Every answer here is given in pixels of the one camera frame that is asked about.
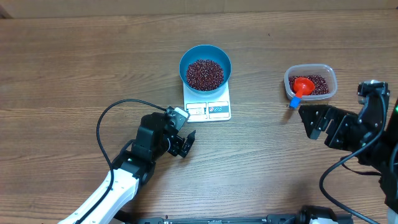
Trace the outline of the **red scoop blue handle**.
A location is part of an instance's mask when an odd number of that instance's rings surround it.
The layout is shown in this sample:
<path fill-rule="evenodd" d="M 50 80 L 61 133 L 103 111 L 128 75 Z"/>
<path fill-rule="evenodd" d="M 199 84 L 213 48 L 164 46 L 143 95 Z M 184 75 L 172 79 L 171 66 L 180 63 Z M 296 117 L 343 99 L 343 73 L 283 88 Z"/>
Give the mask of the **red scoop blue handle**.
<path fill-rule="evenodd" d="M 289 107 L 296 109 L 304 95 L 310 95 L 314 89 L 315 84 L 305 77 L 296 78 L 293 85 L 295 96 L 291 99 Z"/>

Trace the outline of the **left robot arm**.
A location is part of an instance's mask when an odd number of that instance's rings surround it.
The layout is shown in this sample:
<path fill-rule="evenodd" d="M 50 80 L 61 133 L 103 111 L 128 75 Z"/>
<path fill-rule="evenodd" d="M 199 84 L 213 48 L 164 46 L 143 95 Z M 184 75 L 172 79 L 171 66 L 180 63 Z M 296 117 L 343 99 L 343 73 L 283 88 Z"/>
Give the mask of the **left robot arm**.
<path fill-rule="evenodd" d="M 166 152 L 187 156 L 195 132 L 186 139 L 178 136 L 178 132 L 189 116 L 181 108 L 143 116 L 136 138 L 122 148 L 102 184 L 61 223 L 111 223 L 120 209 L 148 183 L 159 157 Z"/>

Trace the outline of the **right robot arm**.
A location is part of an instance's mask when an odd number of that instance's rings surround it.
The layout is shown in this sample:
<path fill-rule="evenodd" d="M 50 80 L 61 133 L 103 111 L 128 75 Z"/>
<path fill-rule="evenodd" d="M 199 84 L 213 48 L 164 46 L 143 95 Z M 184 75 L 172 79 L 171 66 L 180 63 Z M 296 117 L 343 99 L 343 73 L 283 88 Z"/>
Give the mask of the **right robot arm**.
<path fill-rule="evenodd" d="M 377 170 L 373 175 L 380 177 L 380 188 L 386 196 L 384 203 L 389 207 L 389 223 L 397 223 L 397 110 L 393 109 L 387 123 L 387 101 L 377 99 L 374 102 L 374 106 L 364 106 L 358 114 L 331 105 L 303 105 L 298 112 L 310 139 L 318 139 L 324 131 L 326 146 L 350 152 L 322 174 L 319 181 L 322 194 L 344 211 L 375 223 L 337 201 L 324 187 L 330 172 L 357 157 L 361 165 Z"/>

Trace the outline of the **white digital kitchen scale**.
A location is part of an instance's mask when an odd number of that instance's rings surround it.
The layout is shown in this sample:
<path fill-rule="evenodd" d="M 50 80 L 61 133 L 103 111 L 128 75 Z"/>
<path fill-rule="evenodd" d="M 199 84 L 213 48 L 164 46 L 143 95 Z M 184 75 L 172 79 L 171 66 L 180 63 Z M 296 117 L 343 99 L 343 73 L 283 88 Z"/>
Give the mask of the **white digital kitchen scale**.
<path fill-rule="evenodd" d="M 188 123 L 229 121 L 231 119 L 228 83 L 211 94 L 201 94 L 183 85 L 183 99 L 184 109 L 190 114 Z"/>

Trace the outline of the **beans in blue bowl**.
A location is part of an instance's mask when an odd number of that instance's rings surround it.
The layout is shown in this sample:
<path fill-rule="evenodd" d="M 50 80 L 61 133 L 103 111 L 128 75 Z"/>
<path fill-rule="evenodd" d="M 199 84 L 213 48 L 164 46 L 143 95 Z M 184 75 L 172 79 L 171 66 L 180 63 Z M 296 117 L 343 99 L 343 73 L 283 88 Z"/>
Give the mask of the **beans in blue bowl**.
<path fill-rule="evenodd" d="M 211 91 L 223 83 L 224 70 L 213 60 L 198 59 L 188 66 L 185 77 L 191 88 Z"/>

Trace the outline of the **blue bowl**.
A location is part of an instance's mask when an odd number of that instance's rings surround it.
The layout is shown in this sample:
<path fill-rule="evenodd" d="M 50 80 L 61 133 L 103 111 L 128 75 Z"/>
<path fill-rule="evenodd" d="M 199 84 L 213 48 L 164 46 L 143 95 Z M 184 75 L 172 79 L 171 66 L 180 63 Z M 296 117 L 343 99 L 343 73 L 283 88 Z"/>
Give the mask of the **blue bowl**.
<path fill-rule="evenodd" d="M 188 66 L 198 59 L 210 59 L 218 63 L 224 70 L 223 83 L 215 90 L 211 91 L 199 91 L 191 88 L 186 81 L 186 71 Z M 225 83 L 229 81 L 232 72 L 232 64 L 228 55 L 219 47 L 213 45 L 197 45 L 187 52 L 184 53 L 179 64 L 179 74 L 183 83 L 189 87 L 192 91 L 199 92 L 201 94 L 211 94 L 219 90 Z"/>

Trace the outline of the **red adzuki beans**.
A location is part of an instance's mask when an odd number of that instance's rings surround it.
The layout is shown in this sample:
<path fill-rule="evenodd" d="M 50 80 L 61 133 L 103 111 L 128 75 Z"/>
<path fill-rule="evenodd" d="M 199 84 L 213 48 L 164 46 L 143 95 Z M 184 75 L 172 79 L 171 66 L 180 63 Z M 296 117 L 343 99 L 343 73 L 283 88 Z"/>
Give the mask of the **red adzuki beans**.
<path fill-rule="evenodd" d="M 324 95 L 324 94 L 328 94 L 330 92 L 328 84 L 326 82 L 326 79 L 323 76 L 308 75 L 308 76 L 303 76 L 303 77 L 311 80 L 315 85 L 315 89 L 311 92 L 311 95 Z M 294 90 L 294 82 L 297 78 L 300 78 L 300 76 L 289 77 L 290 89 L 294 93 L 296 93 L 296 91 Z"/>

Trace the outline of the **clear plastic container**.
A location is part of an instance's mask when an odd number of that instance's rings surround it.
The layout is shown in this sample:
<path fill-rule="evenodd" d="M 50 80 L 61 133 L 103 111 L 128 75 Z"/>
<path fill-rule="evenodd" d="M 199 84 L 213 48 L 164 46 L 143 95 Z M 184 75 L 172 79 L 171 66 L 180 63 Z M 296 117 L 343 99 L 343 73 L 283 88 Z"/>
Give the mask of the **clear plastic container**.
<path fill-rule="evenodd" d="M 289 78 L 294 76 L 309 76 L 309 75 L 319 75 L 323 77 L 329 89 L 329 93 L 322 95 L 307 95 L 303 96 L 303 101 L 317 101 L 329 99 L 335 95 L 338 89 L 338 82 L 334 70 L 325 64 L 311 63 L 311 64 L 301 64 L 294 65 L 290 67 L 284 75 L 284 85 L 287 98 L 291 100 L 295 93 L 292 91 Z"/>

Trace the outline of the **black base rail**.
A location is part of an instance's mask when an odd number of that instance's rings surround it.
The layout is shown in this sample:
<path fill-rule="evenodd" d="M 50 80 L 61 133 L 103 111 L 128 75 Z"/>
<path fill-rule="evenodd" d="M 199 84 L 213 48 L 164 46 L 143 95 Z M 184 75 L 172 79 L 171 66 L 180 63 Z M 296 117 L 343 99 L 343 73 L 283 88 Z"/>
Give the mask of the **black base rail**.
<path fill-rule="evenodd" d="M 336 215 L 327 207 L 304 205 L 298 213 L 268 214 L 264 217 L 230 217 L 230 218 L 134 218 L 124 211 L 114 216 L 116 223 L 135 224 L 310 224 L 337 223 L 353 224 L 352 215 Z"/>

